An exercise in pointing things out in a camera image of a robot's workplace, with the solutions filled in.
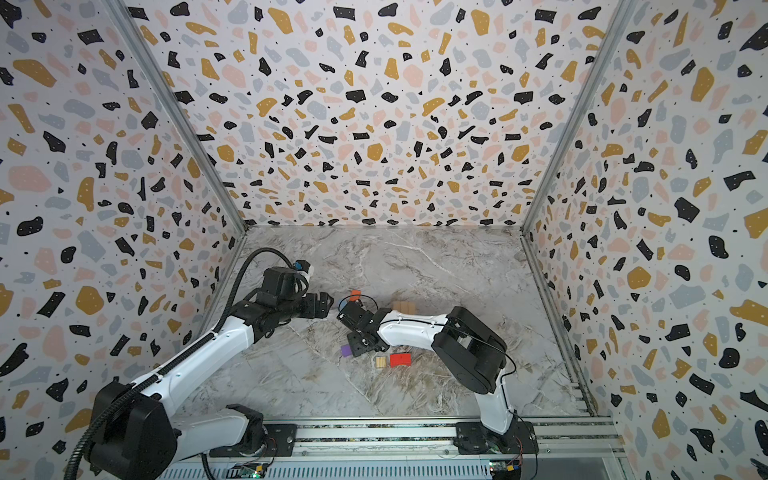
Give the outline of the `red block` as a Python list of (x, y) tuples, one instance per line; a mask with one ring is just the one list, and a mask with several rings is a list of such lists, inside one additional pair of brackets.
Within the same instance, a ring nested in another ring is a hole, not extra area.
[(410, 353), (396, 353), (389, 356), (389, 366), (395, 368), (398, 366), (411, 366), (412, 355)]

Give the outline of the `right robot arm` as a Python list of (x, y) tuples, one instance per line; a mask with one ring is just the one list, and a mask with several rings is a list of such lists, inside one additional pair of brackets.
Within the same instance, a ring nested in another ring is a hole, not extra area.
[(371, 312), (360, 301), (347, 300), (337, 319), (350, 330), (355, 357), (400, 346), (428, 350), (475, 395), (480, 420), (456, 424), (454, 445), (461, 454), (539, 453), (533, 425), (511, 406), (506, 392), (517, 365), (505, 341), (468, 309), (456, 306), (444, 315), (420, 316), (389, 308)]

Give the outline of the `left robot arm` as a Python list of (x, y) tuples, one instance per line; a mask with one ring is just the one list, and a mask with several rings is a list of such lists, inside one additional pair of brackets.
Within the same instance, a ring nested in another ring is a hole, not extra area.
[(243, 456), (276, 449), (263, 415), (240, 404), (185, 420), (175, 415), (185, 400), (229, 360), (271, 336), (295, 318), (325, 318), (334, 303), (309, 290), (305, 262), (271, 267), (262, 285), (231, 306), (222, 323), (171, 360), (127, 384), (113, 381), (94, 401), (90, 424), (64, 469), (77, 477), (80, 465), (119, 479), (157, 479), (172, 464), (229, 447)]

